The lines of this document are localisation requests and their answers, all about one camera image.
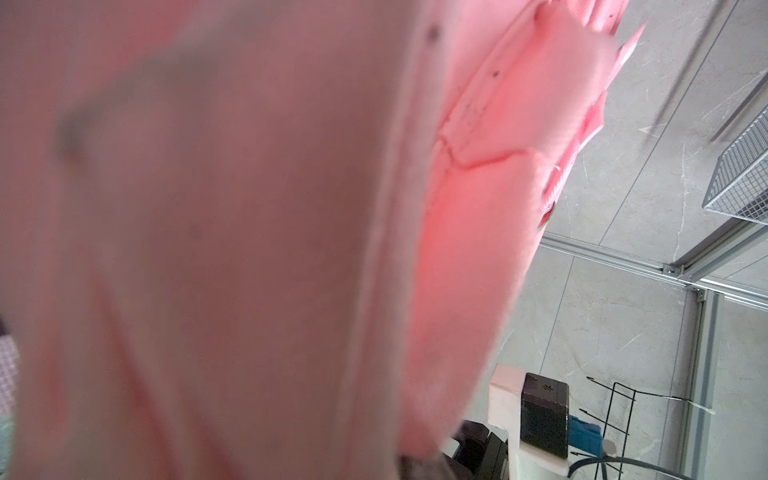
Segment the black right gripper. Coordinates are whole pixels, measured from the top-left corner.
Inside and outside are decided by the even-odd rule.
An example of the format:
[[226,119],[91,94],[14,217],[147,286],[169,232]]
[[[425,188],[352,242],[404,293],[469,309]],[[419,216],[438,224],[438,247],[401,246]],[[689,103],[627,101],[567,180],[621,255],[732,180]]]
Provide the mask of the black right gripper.
[[449,466],[457,479],[507,480],[508,443],[484,424],[465,420],[452,439],[458,443]]

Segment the pink school backpack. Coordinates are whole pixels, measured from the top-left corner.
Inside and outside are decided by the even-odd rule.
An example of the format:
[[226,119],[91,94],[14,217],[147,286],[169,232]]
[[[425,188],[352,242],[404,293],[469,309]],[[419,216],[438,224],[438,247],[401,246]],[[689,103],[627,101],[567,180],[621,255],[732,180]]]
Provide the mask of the pink school backpack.
[[400,479],[459,426],[623,1],[5,1],[9,479]]

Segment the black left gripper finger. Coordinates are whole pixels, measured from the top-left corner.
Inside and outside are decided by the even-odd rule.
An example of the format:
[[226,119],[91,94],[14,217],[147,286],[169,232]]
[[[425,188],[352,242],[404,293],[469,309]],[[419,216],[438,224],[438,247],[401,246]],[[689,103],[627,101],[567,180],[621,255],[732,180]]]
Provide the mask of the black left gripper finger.
[[398,459],[401,480],[473,480],[474,474],[464,465],[445,454],[431,459]]

